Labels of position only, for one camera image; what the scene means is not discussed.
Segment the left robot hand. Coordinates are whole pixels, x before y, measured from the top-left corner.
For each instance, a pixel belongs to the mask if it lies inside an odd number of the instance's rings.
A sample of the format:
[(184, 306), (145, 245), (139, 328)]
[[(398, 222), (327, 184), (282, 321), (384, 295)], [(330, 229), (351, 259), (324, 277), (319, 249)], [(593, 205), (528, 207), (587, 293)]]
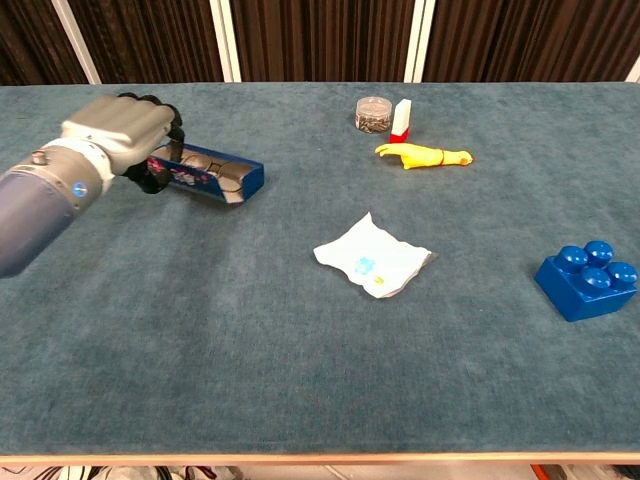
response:
[(96, 147), (107, 158), (109, 172), (134, 182), (147, 194), (157, 194), (170, 181), (164, 168), (158, 173), (148, 158), (168, 140), (172, 160), (181, 158), (185, 134), (178, 110), (154, 95), (127, 92), (101, 96), (64, 120), (60, 138), (64, 145), (87, 151)]

